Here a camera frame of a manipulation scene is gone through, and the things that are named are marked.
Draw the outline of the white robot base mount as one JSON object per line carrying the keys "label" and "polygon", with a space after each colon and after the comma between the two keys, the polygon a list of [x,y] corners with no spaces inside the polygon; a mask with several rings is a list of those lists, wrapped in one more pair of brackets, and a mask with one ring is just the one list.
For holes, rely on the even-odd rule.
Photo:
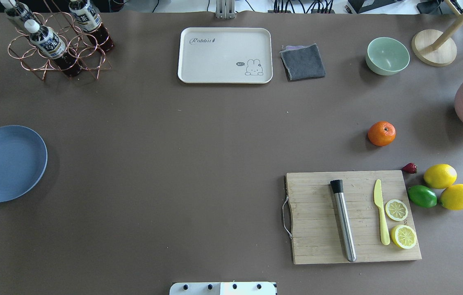
{"label": "white robot base mount", "polygon": [[170,290],[170,295],[276,295],[275,282],[177,282]]}

